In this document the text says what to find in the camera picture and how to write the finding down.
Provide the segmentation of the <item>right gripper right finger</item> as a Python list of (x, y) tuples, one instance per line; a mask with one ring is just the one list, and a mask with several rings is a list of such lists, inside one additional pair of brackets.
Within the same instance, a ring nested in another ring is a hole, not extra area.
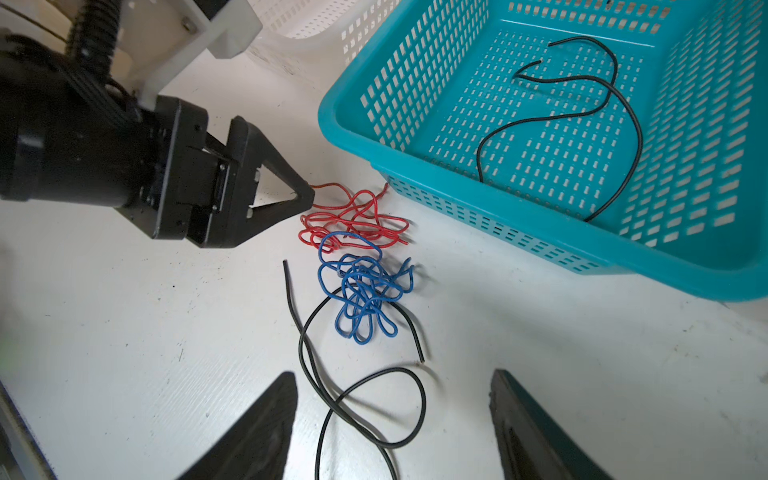
[(506, 370), (493, 372), (490, 413), (506, 479), (610, 477)]

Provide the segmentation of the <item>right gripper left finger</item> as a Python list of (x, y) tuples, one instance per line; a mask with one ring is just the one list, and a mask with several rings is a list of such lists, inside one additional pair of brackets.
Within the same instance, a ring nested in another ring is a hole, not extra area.
[(298, 404), (295, 374), (286, 371), (188, 468), (183, 479), (281, 479)]

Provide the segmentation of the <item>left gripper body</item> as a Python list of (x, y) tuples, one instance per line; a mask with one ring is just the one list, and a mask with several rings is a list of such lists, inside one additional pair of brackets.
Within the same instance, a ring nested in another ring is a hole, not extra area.
[(186, 239), (200, 248), (224, 157), (206, 151), (208, 113), (159, 96), (155, 110), (120, 136), (127, 202), (116, 211), (153, 240)]

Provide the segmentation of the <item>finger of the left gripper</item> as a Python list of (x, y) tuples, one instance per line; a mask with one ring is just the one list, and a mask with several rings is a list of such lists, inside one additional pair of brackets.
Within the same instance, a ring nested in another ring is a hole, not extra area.
[(254, 124), (232, 119), (203, 224), (205, 248), (235, 248), (312, 206), (314, 191)]

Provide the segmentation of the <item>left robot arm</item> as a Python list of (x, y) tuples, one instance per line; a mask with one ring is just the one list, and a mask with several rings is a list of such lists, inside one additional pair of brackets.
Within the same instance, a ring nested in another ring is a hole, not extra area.
[(67, 1), (62, 51), (1, 30), (1, 196), (109, 207), (156, 240), (237, 247), (307, 211), (313, 188), (258, 127), (227, 139), (163, 94), (201, 53), (262, 28), (246, 1)]

